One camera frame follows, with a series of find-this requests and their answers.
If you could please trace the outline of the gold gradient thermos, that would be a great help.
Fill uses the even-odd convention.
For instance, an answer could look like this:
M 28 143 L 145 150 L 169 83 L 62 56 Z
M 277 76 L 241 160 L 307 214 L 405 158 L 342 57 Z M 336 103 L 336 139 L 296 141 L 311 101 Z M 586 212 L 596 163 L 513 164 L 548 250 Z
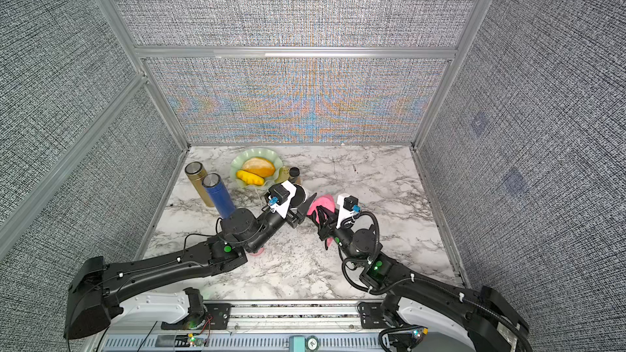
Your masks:
M 203 186 L 203 179 L 207 176 L 207 172 L 202 163 L 200 161 L 189 162 L 185 166 L 184 172 L 205 205 L 209 208 L 214 208 L 213 200 Z

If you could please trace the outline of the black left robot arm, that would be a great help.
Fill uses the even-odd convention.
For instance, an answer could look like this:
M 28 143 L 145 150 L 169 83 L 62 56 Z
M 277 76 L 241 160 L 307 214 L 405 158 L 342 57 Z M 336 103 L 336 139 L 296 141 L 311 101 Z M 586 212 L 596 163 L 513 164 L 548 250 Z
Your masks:
M 246 264 L 285 224 L 298 225 L 314 196 L 293 209 L 288 201 L 270 204 L 259 216 L 245 208 L 220 221 L 221 231 L 180 251 L 134 262 L 106 263 L 92 257 L 79 268 L 68 287 L 65 340 L 94 335 L 127 312 L 122 303 L 173 283 L 220 275 Z

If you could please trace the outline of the pink cloth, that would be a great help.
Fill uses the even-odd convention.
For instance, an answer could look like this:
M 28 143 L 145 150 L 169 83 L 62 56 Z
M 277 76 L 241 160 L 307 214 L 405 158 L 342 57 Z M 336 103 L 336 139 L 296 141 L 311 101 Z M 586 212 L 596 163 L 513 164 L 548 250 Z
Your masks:
M 309 209 L 307 216 L 316 225 L 317 233 L 318 233 L 318 224 L 317 224 L 317 215 L 316 215 L 317 207 L 325 207 L 327 209 L 330 209 L 331 211 L 334 211 L 336 210 L 336 205 L 331 195 L 324 195 L 322 197 L 316 197 L 314 202 L 311 204 L 311 208 Z M 324 248 L 328 250 L 331 244 L 332 244 L 332 241 L 328 241 L 328 244 L 325 244 Z

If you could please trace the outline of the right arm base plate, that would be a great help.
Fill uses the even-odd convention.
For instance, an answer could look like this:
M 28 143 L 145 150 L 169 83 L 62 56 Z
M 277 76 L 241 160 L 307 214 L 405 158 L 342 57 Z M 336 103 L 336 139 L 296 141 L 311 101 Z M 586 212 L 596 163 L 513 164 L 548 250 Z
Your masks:
M 363 329 L 392 329 L 407 322 L 398 313 L 399 305 L 392 301 L 361 301 L 357 305 Z

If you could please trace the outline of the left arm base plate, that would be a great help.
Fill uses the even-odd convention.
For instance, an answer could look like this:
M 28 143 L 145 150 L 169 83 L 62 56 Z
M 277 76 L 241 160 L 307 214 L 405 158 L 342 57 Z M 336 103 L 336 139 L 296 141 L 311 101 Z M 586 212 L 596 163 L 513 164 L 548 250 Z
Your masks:
M 162 323 L 161 330 L 225 330 L 228 327 L 231 308 L 230 303 L 191 306 L 185 317 L 174 324 Z

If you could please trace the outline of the white thermos black lid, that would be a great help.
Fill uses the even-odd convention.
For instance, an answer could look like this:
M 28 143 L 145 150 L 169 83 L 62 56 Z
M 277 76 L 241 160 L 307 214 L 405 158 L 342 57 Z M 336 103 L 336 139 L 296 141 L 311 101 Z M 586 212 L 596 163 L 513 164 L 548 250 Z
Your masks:
M 302 203 L 306 201 L 308 197 L 308 192 L 304 187 L 298 184 L 295 184 L 294 186 L 296 187 L 296 193 L 290 202 L 291 208 L 299 207 Z

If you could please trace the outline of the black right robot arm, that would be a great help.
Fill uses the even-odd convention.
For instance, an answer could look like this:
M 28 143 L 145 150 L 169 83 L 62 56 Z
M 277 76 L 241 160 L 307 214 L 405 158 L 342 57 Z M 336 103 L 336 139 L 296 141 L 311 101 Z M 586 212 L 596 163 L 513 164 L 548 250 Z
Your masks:
M 376 216 L 360 211 L 347 221 L 323 205 L 310 208 L 319 238 L 334 241 L 342 259 L 341 270 L 349 285 L 384 298 L 383 329 L 378 337 L 385 351 L 397 350 L 412 336 L 418 344 L 427 325 L 408 319 L 402 309 L 414 302 L 432 310 L 461 329 L 476 351 L 530 351 L 529 325 L 513 306 L 491 287 L 476 291 L 448 285 L 411 270 L 382 251 Z

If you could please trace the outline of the blue thermos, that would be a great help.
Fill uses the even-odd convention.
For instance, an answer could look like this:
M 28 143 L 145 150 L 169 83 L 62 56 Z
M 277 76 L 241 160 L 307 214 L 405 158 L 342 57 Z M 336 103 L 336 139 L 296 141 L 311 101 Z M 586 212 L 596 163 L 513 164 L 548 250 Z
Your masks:
M 229 218 L 236 210 L 232 198 L 219 174 L 207 174 L 201 181 L 205 192 L 209 195 L 222 219 Z

